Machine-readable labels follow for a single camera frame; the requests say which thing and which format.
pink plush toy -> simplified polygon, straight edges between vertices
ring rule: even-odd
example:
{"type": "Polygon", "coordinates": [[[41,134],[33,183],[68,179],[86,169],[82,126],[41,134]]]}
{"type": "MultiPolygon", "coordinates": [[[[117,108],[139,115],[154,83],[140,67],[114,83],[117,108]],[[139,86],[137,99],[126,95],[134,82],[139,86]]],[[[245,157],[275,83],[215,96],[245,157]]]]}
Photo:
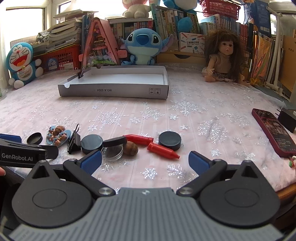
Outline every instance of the pink plush toy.
{"type": "Polygon", "coordinates": [[[148,0],[122,0],[123,6],[127,9],[123,13],[125,18],[148,18],[150,7],[145,5],[148,0]]]}

stitch's ear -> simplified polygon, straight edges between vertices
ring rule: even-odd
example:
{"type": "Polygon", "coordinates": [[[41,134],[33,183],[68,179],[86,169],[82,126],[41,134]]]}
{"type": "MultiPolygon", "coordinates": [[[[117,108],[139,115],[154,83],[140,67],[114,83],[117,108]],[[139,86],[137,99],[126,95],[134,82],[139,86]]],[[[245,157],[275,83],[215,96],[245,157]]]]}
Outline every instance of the stitch's ear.
{"type": "Polygon", "coordinates": [[[126,41],[125,41],[123,38],[121,38],[120,40],[121,40],[122,43],[123,43],[123,44],[120,46],[120,49],[126,49],[126,45],[125,45],[126,41]]]}
{"type": "Polygon", "coordinates": [[[168,48],[173,44],[173,42],[174,42],[174,35],[171,34],[169,37],[163,40],[163,48],[161,52],[167,51],[168,48]]]}

stitch's eye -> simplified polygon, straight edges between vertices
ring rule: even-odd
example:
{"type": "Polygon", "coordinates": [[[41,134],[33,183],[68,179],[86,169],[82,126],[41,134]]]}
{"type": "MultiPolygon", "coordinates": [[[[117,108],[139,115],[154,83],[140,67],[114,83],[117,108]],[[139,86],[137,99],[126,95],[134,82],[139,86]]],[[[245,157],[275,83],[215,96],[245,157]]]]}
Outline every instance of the stitch's eye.
{"type": "Polygon", "coordinates": [[[128,37],[128,41],[132,41],[133,40],[133,34],[131,34],[129,37],[128,37]]]}
{"type": "Polygon", "coordinates": [[[158,39],[158,37],[157,36],[153,36],[153,43],[154,44],[158,44],[159,43],[159,39],[158,39]]]}

metal screw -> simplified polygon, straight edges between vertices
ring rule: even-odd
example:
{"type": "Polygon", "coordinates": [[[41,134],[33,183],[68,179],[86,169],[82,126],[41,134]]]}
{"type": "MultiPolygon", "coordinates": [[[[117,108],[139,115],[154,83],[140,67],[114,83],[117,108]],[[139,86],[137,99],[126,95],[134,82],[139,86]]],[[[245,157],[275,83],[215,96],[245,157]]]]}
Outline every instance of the metal screw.
{"type": "Polygon", "coordinates": [[[193,189],[192,188],[189,188],[189,187],[184,187],[184,188],[180,188],[179,192],[182,195],[190,195],[190,194],[193,193],[193,189]]]}
{"type": "Polygon", "coordinates": [[[108,187],[103,187],[103,188],[100,188],[99,189],[99,194],[101,195],[110,195],[112,193],[112,189],[111,188],[108,188],[108,187]]]}

stitch's nose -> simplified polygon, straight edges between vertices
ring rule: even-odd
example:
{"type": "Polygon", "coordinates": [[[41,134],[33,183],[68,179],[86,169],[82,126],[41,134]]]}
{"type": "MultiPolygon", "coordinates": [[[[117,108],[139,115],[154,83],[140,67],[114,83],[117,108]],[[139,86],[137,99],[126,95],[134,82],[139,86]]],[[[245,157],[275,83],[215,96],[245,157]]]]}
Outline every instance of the stitch's nose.
{"type": "Polygon", "coordinates": [[[146,34],[140,34],[137,36],[137,42],[140,45],[145,45],[146,43],[148,43],[148,41],[149,41],[149,36],[146,34]]]}

